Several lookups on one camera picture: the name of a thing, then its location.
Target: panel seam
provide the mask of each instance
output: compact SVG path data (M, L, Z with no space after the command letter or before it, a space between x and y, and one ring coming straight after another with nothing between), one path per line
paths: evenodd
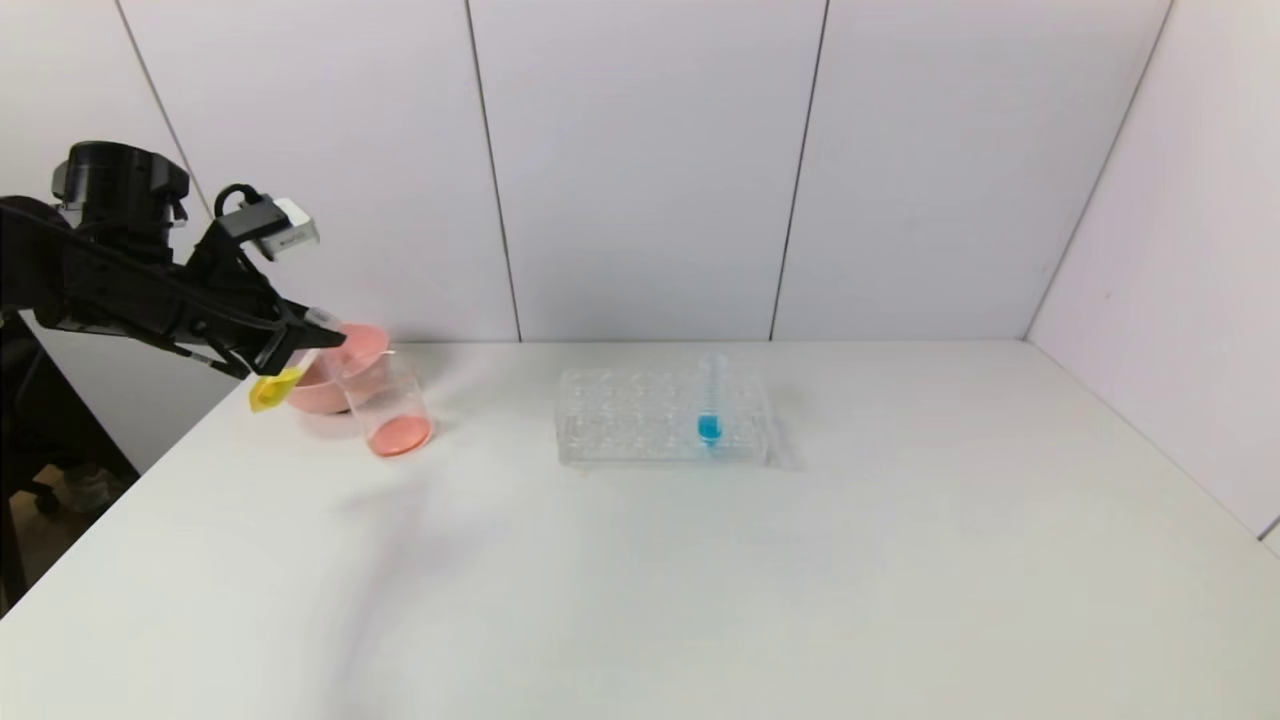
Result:
M1032 319L1027 323L1027 329L1023 332L1021 340L1029 341L1032 337L1032 328L1036 325L1036 320L1039 318L1042 310L1044 310L1044 302L1048 300L1048 293L1053 290L1053 283L1057 281L1059 273L1062 272L1062 265L1066 264L1066 256L1071 251L1071 246L1075 243L1075 237L1080 233L1080 225L1084 224L1084 217L1089 213L1089 205L1093 204L1093 196L1098 192L1098 186L1102 184L1102 177L1107 174L1107 165L1111 164L1111 156L1116 151L1116 146L1120 145L1120 136L1124 135L1124 128L1129 124L1129 114L1133 113L1133 105L1138 100L1138 92L1142 91L1142 83L1147 79L1147 70L1151 68L1151 60L1156 56L1156 47L1160 46L1160 40L1165 36L1165 26L1169 24L1169 15L1174 12L1174 3L1176 0L1169 0L1165 5L1165 14L1160 18L1160 27L1156 29L1156 38L1151 42L1151 51L1147 53L1147 60L1142 64L1142 72L1138 73L1138 82L1133 86L1133 92L1129 95L1129 102L1125 105L1124 117L1120 118L1120 126L1116 127L1116 135L1111 138L1111 145L1107 147L1107 155L1102 159L1102 167L1098 169L1097 177L1093 178L1093 187L1089 188L1089 195L1084 199L1084 205L1080 206L1080 214L1075 218L1075 224L1071 225L1071 234L1066 240L1066 245L1062 246L1062 252L1057 256L1057 265L1053 266L1053 274L1050 275L1048 282L1044 283L1044 292L1041 293L1039 302L1036 304L1036 311L1032 313Z
M791 247L791 225L796 218L796 199L800 196L800 170L804 168L804 150L809 142L809 124L813 120L813 97L818 90L818 69L822 67L822 44L827 40L827 15L831 13L831 0L822 6L822 26L818 29L818 53L813 59L813 82L809 85L809 106L804 114L804 132L800 135L800 159L796 161L796 181L791 188L791 210L787 213L787 233L782 240L782 263L778 266L778 288L773 293L773 315L769 319L769 342L778 327L778 305L782 302L782 278L787 270L787 250Z
M178 149L178 156L182 158L183 167L187 168L187 174L191 177L191 184L196 188L196 197L200 199L200 204L205 208L205 215L212 218L214 213L209 208L209 201L205 199L205 191L200 187L200 181L196 179L196 169L191 167L191 159L187 158L187 151L182 147L182 141L178 140L178 131L173 127L173 120L169 118L169 111L164 108L164 101L160 100L160 91L156 90L155 79L151 78L151 70L147 69L147 61L142 58L142 49L138 46L138 38L133 35L133 27L129 26L129 18L124 14L124 5L120 0L113 0L115 3L115 12L120 15L120 23L124 26L125 35L129 36L129 45L133 46L133 56L138 59L138 67L142 68L142 77L147 81L147 87L151 88L151 97L156 101L156 108L160 109L160 117L164 118L164 124L169 128L169 137L173 138L174 146Z
M493 155L493 133L489 131L489 108L484 99L484 79L480 76L480 50L476 46L476 26L471 18L471 0L463 3L467 10L467 35L471 36L471 61L476 70L476 91L480 95L480 119L484 122L484 142L489 150L489 174L493 178L493 197L498 206L498 232L502 236L502 254L507 260L507 286L511 290L511 311L516 318L516 342L525 342L520 328L520 305L516 301L516 275L511 269L511 246L507 243L507 219L502 213L502 192L498 190L498 163Z

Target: test tube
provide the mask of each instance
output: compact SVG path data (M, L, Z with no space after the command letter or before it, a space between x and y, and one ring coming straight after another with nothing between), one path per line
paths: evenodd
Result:
M403 455L431 438L422 391L406 357L394 351L351 357L337 379L375 455Z
M703 401L698 413L698 437L707 447L714 447L724 434L721 420L721 396L723 395L724 369L728 359L719 354L703 357Z

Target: white wall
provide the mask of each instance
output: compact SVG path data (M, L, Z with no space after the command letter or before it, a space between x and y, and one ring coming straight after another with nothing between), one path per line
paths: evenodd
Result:
M774 337L1023 337L1169 0L831 0Z
M1280 515L1280 3L1174 3L1030 340L1251 530Z
M822 0L472 0L525 340L765 340Z
M102 0L0 3L0 195L54 201L50 176L82 140L146 147L179 163L115 5ZM195 192L184 258L209 223ZM204 416L234 380L124 338L28 324L138 470Z
M124 0L209 201L248 182L321 245L260 266L397 340L516 340L463 0Z

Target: pink liquid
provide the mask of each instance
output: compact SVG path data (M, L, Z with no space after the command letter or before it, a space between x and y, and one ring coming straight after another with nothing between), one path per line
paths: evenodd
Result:
M403 455L431 439L431 421L421 415L399 415L369 437L369 448L383 457Z

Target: blue liquid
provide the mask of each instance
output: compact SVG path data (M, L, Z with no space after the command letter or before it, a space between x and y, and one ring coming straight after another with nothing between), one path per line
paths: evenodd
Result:
M698 436L703 438L707 447L712 447L719 442L722 432L719 415L707 414L698 416Z

